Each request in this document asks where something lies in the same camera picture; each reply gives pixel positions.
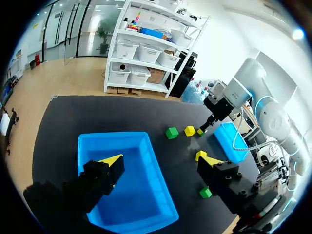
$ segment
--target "cardboard box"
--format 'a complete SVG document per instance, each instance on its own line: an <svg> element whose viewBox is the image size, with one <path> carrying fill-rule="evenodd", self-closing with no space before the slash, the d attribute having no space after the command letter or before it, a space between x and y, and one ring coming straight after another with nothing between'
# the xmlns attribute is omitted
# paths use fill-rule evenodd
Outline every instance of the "cardboard box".
<svg viewBox="0 0 312 234"><path fill-rule="evenodd" d="M119 94L128 94L129 89L128 88L118 88L118 93Z"/></svg>
<svg viewBox="0 0 312 234"><path fill-rule="evenodd" d="M118 93L118 88L117 87L107 87L107 92L109 94L117 94Z"/></svg>
<svg viewBox="0 0 312 234"><path fill-rule="evenodd" d="M141 96L142 90L140 89L131 89L132 94L137 94L138 96Z"/></svg>
<svg viewBox="0 0 312 234"><path fill-rule="evenodd" d="M162 81L162 78L164 77L165 72L162 70L158 70L158 69L150 68L150 67L148 67L148 70L150 71L151 76L148 77L146 82L160 84Z"/></svg>

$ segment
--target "green cube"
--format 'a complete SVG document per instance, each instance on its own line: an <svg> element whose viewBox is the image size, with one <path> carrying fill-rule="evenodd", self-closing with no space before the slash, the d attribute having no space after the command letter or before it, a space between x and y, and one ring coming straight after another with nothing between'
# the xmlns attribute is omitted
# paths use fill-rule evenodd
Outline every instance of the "green cube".
<svg viewBox="0 0 312 234"><path fill-rule="evenodd" d="M208 187L203 188L199 193L202 198L210 198L212 196L212 193L210 192Z"/></svg>
<svg viewBox="0 0 312 234"><path fill-rule="evenodd" d="M179 132L175 127L168 128L168 130L166 131L166 135L168 139L174 139L177 137L177 135L179 135Z"/></svg>

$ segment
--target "shelf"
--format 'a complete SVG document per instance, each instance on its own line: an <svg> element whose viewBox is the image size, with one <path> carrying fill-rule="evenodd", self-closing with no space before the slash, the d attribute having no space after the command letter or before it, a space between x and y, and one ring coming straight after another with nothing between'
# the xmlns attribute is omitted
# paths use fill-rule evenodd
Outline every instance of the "shelf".
<svg viewBox="0 0 312 234"><path fill-rule="evenodd" d="M156 92L162 92L162 93L168 92L167 87L163 83L153 84L153 83L146 82L145 85L139 86L139 85L130 84L130 79L128 79L125 84L115 84L115 83L109 83L108 82L107 86L108 87L122 87L122 88L131 88L131 89L150 90L150 91L156 91Z"/></svg>
<svg viewBox="0 0 312 234"><path fill-rule="evenodd" d="M165 45L168 45L168 46L171 46L173 48L176 48L178 49L179 51L184 51L186 53L189 52L188 49L182 47L182 46L179 46L177 44L174 44L172 42L169 42L169 41L166 41L164 39L161 39L161 38L157 38L157 37L153 37L153 36L150 36L150 35L147 35L147 34L144 34L144 33L138 33L138 32L135 32L135 31L129 31L129 30L124 30L124 29L119 29L118 30L118 33L119 34L127 34L127 35L132 35L132 36L136 36L136 37L140 37L140 38L146 38L146 39L149 39L149 40L153 40L153 41L157 41L159 43L162 43L162 44L165 44Z"/></svg>
<svg viewBox="0 0 312 234"><path fill-rule="evenodd" d="M132 0L131 7L147 10L156 14L160 14L162 16L175 20L179 23L182 23L185 26L201 29L201 26L199 26L196 22L192 21L191 18L184 17L183 15L178 14L177 12L174 12L163 6L159 6L148 1Z"/></svg>
<svg viewBox="0 0 312 234"><path fill-rule="evenodd" d="M121 63L127 63L127 64L134 64L138 66L151 67L151 68L159 69L162 71L171 72L173 74L178 73L178 71L174 69L161 66L157 61L156 63L142 62L138 59L136 54L134 55L133 59L116 58L116 51L114 51L113 56L111 58L111 62L121 62Z"/></svg>

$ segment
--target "blue tray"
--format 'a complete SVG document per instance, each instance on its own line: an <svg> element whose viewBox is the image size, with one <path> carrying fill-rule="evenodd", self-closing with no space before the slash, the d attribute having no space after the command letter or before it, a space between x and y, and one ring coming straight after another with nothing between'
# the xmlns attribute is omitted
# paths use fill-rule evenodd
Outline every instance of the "blue tray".
<svg viewBox="0 0 312 234"><path fill-rule="evenodd" d="M141 33L146 34L146 35L150 35L150 36L153 36L153 37L156 37L156 38L160 38L160 39L164 35L161 32L157 32L157 31L149 29L149 28L142 28L141 29Z"/></svg>
<svg viewBox="0 0 312 234"><path fill-rule="evenodd" d="M116 233L141 234L178 220L146 132L92 133L78 138L78 174L89 160L123 154L125 172L109 196L87 214L89 221Z"/></svg>
<svg viewBox="0 0 312 234"><path fill-rule="evenodd" d="M237 129L232 122L222 123L215 131L214 135L220 142L226 156L233 163L240 163L245 160L248 151L238 151L233 149L232 144L234 141L235 134ZM237 138L235 141L236 148L247 149L247 144L242 138L241 134L237 134Z"/></svg>

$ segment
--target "water bottle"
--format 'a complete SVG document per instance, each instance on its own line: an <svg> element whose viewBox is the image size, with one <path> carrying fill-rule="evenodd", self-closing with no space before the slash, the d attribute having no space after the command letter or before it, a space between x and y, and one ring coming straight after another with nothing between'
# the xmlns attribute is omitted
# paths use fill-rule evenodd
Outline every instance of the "water bottle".
<svg viewBox="0 0 312 234"><path fill-rule="evenodd" d="M205 91L203 90L200 93L196 93L193 96L192 103L203 105L204 104L204 99L205 99Z"/></svg>
<svg viewBox="0 0 312 234"><path fill-rule="evenodd" d="M195 82L194 82L194 78L191 79L191 81L189 82L189 84L186 86L183 94L182 94L182 99L184 102L187 102L186 100L189 98L190 96L190 90L195 88Z"/></svg>
<svg viewBox="0 0 312 234"><path fill-rule="evenodd" d="M205 87L205 98L209 95L208 93L208 87Z"/></svg>
<svg viewBox="0 0 312 234"><path fill-rule="evenodd" d="M198 99L198 103L197 104L200 104L200 105L203 105L204 104L204 100L206 98L205 94L206 94L207 91L201 91L200 95L199 95L199 99Z"/></svg>
<svg viewBox="0 0 312 234"><path fill-rule="evenodd" d="M201 92L201 91L203 91L203 88L201 86L202 81L200 80L198 83L199 83L199 91Z"/></svg>
<svg viewBox="0 0 312 234"><path fill-rule="evenodd" d="M196 103L197 97L200 94L200 83L198 83L195 87L195 90L191 93L189 103Z"/></svg>

